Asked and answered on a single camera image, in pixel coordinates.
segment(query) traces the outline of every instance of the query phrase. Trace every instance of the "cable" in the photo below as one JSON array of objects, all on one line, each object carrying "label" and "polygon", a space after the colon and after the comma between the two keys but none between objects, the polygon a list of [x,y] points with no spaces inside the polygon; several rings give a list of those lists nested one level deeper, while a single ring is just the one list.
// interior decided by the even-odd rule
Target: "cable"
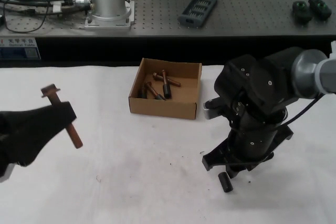
[{"label": "cable", "polygon": [[[282,125],[279,125],[273,129],[269,129],[266,130],[264,127],[259,127],[257,129],[252,129],[252,130],[248,130],[248,131],[240,131],[236,128],[233,127],[233,121],[229,120],[229,126],[230,128],[237,132],[237,133],[241,133],[241,134],[246,134],[246,133],[250,133],[250,132],[256,132],[256,131],[277,131],[282,127],[288,126],[289,124],[291,124],[292,122],[294,122],[295,120],[299,119],[303,114],[305,114],[311,107],[313,107],[322,97],[324,96],[324,94],[319,94],[311,103],[309,103],[301,112],[299,112],[296,116],[294,116],[292,119],[288,120],[286,123],[283,123]],[[286,108],[286,115],[283,119],[283,121],[285,121],[288,117],[288,111]]]},{"label": "cable", "polygon": [[13,12],[13,13],[19,13],[19,14],[25,14],[25,15],[30,15],[30,16],[57,16],[57,15],[67,15],[67,14],[74,14],[74,13],[79,13],[79,12],[84,12],[86,10],[91,10],[90,6],[84,6],[84,7],[73,7],[69,9],[62,10],[61,13],[37,13],[35,12],[35,9],[27,9],[27,10],[14,10],[11,8],[6,8],[6,12]]},{"label": "cable", "polygon": [[7,2],[8,1],[10,1],[10,0],[6,0],[6,2],[4,3],[4,9],[3,9],[3,16],[4,16],[4,24],[5,24],[5,27],[6,27],[6,29],[8,30],[8,31],[11,31],[11,32],[13,32],[13,33],[18,33],[18,34],[27,34],[27,33],[31,33],[31,32],[33,32],[33,31],[37,31],[38,29],[40,29],[42,26],[43,26],[43,24],[44,24],[44,22],[45,22],[45,20],[46,20],[46,18],[47,18],[47,13],[48,13],[48,11],[49,11],[49,6],[47,6],[47,10],[46,10],[46,13],[45,13],[45,15],[44,15],[44,17],[43,17],[43,19],[42,19],[42,22],[41,22],[41,24],[40,24],[40,26],[39,27],[37,27],[37,28],[35,28],[35,29],[33,29],[33,30],[30,30],[30,31],[14,31],[14,30],[11,30],[9,27],[8,27],[8,25],[7,25],[7,21],[6,21],[6,4],[7,4]]}]

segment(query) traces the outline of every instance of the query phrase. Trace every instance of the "screw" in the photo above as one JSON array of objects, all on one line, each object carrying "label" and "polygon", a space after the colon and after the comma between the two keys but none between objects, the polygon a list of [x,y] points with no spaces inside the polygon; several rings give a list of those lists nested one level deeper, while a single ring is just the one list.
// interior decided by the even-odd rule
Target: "screw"
[{"label": "screw", "polygon": [[[42,88],[42,97],[48,97],[51,105],[55,105],[57,103],[60,103],[61,101],[58,98],[58,95],[56,94],[57,91],[60,89],[57,89],[55,84],[51,84],[45,88]],[[74,146],[76,149],[81,148],[83,146],[83,142],[81,141],[75,127],[73,126],[72,123],[70,123],[67,127],[66,130],[71,138],[71,141],[73,142]]]},{"label": "screw", "polygon": [[[159,75],[158,73],[153,73],[153,79],[155,81],[163,81],[163,77],[161,75]],[[177,81],[174,81],[172,79],[169,79],[167,78],[167,81],[171,84],[171,85],[174,85],[174,86],[177,86],[177,87],[180,87],[181,84]]]},{"label": "screw", "polygon": [[145,83],[145,87],[153,94],[153,96],[155,97],[155,99],[157,100],[166,100],[162,97],[162,95],[160,95],[159,93],[157,93],[157,91],[152,87],[152,83],[150,81]]},{"label": "screw", "polygon": [[166,71],[162,70],[161,71],[162,77],[163,77],[163,94],[165,98],[171,98],[172,97],[172,92],[170,90],[170,85],[167,81],[167,75],[166,75]]}]

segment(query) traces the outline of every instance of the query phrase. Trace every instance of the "green object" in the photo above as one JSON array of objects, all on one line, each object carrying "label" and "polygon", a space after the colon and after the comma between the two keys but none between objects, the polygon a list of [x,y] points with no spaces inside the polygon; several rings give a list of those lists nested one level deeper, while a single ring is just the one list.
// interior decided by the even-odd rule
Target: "green object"
[{"label": "green object", "polygon": [[326,7],[326,4],[318,3],[317,5],[318,5],[319,7],[322,7],[322,8],[325,8],[325,7]]}]

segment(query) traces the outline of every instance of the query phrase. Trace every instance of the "white table surface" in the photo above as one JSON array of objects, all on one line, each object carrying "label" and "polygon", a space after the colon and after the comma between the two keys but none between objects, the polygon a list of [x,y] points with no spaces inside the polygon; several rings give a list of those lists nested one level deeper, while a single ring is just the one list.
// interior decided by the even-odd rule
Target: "white table surface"
[{"label": "white table surface", "polygon": [[[199,104],[217,97],[222,66],[203,68]],[[0,184],[0,223],[336,223],[336,97],[291,125],[275,157],[232,180],[225,194],[202,154],[229,133],[224,118],[179,120],[131,114],[136,67],[0,69],[0,111],[49,105],[55,83],[70,101],[84,146],[62,131],[27,168]],[[289,118],[309,103],[289,106]]]}]

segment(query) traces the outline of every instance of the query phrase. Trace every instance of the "open cardboard box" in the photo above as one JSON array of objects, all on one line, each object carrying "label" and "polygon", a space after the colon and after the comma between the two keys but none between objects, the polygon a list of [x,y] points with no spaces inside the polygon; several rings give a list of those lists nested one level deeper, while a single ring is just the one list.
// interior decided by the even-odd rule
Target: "open cardboard box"
[{"label": "open cardboard box", "polygon": [[[163,96],[163,82],[155,81],[153,73],[167,72],[167,77],[181,83],[181,87],[170,85],[172,98],[166,101],[155,100],[147,91],[147,99],[138,98],[138,91],[146,81]],[[202,64],[180,63],[143,58],[129,95],[131,113],[168,116],[171,118],[195,119],[199,90],[201,85]]]}]

